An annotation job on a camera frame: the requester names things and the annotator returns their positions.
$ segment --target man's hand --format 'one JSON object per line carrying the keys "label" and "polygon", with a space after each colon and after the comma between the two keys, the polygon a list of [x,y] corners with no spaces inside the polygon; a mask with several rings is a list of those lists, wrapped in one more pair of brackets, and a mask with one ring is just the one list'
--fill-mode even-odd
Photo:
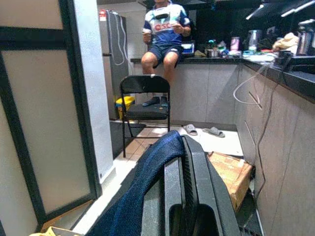
{"label": "man's hand", "polygon": [[184,27],[181,24],[172,24],[175,33],[183,34],[185,32]]}
{"label": "man's hand", "polygon": [[151,42],[150,32],[142,33],[142,37],[143,37],[143,42],[145,42],[146,44],[149,44]]}

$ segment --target jersey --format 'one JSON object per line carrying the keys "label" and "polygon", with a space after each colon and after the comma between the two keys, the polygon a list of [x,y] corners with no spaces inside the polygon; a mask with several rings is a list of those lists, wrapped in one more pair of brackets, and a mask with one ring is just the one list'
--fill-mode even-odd
{"label": "jersey", "polygon": [[[168,17],[157,19],[156,16],[166,14]],[[189,26],[190,21],[184,8],[173,4],[171,1],[168,6],[158,9],[153,8],[145,16],[145,29],[151,30],[153,35],[153,45],[181,45],[182,35],[175,33],[172,24],[181,24],[183,27]]]}

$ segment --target silver refrigerator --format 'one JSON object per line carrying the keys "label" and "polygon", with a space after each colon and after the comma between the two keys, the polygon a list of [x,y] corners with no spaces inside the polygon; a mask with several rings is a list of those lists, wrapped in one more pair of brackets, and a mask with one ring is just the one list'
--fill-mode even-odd
{"label": "silver refrigerator", "polygon": [[106,10],[106,20],[99,20],[109,118],[117,119],[115,101],[121,97],[119,84],[128,76],[126,19]]}

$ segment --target blue towel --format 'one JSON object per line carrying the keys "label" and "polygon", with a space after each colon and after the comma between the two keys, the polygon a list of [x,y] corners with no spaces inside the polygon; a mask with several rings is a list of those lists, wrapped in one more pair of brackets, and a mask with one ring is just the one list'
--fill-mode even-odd
{"label": "blue towel", "polygon": [[86,236],[140,236],[144,195],[164,164],[184,152],[177,131],[169,132],[149,147],[138,162],[129,190],[98,218]]}

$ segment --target frosted glass panel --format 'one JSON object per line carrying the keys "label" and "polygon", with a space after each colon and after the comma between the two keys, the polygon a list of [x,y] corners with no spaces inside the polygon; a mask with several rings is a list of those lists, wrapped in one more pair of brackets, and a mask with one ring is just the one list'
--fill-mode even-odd
{"label": "frosted glass panel", "polygon": [[37,220],[0,100],[0,220],[6,236],[34,233]]}
{"label": "frosted glass panel", "polygon": [[2,55],[49,213],[90,193],[66,51]]}
{"label": "frosted glass panel", "polygon": [[58,0],[0,0],[0,26],[62,29]]}

